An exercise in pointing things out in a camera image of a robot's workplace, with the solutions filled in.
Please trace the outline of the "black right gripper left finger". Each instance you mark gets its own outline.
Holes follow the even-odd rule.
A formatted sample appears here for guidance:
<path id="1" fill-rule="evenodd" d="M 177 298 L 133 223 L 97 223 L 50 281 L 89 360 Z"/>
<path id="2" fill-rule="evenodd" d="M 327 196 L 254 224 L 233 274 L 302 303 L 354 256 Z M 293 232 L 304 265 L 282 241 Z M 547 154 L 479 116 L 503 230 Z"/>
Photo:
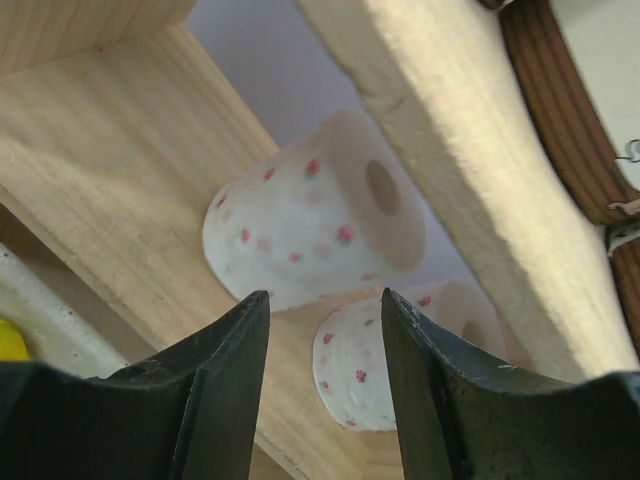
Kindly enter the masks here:
<path id="1" fill-rule="evenodd" d="M 245 479 L 269 339 L 269 297 L 111 376 L 1 366 L 5 479 Z"/>

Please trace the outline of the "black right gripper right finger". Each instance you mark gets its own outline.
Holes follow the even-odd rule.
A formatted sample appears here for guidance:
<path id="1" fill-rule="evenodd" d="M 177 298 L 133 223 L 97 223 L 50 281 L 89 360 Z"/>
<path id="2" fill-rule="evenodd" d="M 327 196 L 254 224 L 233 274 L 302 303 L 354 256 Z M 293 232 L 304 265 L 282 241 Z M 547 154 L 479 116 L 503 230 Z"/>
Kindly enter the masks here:
<path id="1" fill-rule="evenodd" d="M 385 290 L 381 320 L 408 479 L 635 479 L 639 375 L 570 384 L 509 364 Z"/>

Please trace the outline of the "floral paper roll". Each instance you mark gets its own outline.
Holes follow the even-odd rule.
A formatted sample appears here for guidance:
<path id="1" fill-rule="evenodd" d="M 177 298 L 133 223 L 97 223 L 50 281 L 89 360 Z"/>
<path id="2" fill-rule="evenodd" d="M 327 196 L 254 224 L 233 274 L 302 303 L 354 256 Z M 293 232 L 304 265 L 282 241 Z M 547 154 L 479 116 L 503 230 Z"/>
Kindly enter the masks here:
<path id="1" fill-rule="evenodd" d="M 416 188 L 358 110 L 337 113 L 221 189 L 202 241 L 234 298 L 265 290 L 274 311 L 410 273 L 427 243 Z"/>
<path id="2" fill-rule="evenodd" d="M 522 368 L 532 362 L 511 327 L 473 281 L 453 279 L 401 292 L 420 313 L 456 336 Z M 312 370 L 333 419 L 354 432 L 394 431 L 379 296 L 348 304 L 319 327 Z"/>

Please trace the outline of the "paper roll edge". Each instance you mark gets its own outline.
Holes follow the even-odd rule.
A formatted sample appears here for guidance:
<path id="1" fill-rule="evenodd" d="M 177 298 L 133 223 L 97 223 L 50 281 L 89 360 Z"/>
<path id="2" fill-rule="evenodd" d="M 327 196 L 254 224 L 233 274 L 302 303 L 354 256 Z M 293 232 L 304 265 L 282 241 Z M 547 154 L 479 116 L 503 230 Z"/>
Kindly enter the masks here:
<path id="1" fill-rule="evenodd" d="M 606 230 L 627 330 L 639 342 L 639 4 L 485 1 L 545 153 Z"/>

